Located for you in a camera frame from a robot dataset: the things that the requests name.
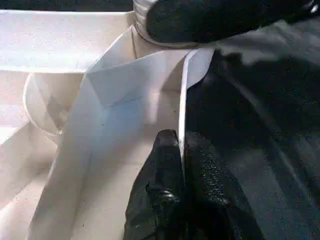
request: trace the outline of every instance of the cylindrical object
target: cylindrical object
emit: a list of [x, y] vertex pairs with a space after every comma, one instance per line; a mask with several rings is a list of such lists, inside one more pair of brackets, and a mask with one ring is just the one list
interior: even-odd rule
[[79, 73], [30, 73], [23, 90], [23, 106], [31, 122], [50, 136], [63, 132], [80, 88]]

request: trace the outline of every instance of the black fabric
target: black fabric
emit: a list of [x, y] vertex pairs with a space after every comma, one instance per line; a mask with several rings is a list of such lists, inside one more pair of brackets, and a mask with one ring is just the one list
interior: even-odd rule
[[185, 140], [192, 239], [199, 231], [209, 240], [264, 239], [241, 186], [210, 141], [194, 132], [187, 132]]
[[147, 14], [146, 29], [160, 43], [209, 43], [282, 19], [296, 22], [308, 17], [316, 4], [317, 0], [158, 0]]
[[266, 239], [318, 239], [319, 67], [294, 58], [244, 65], [217, 50], [187, 93], [186, 129], [214, 145]]

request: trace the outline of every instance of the black rubber glove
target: black rubber glove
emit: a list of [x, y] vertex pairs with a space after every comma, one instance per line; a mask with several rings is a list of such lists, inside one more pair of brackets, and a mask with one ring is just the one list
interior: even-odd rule
[[146, 30], [159, 43], [209, 43], [317, 10], [318, 0], [158, 0]]
[[261, 240], [240, 185], [211, 143], [186, 134], [186, 186], [176, 133], [161, 131], [130, 194], [125, 240]]

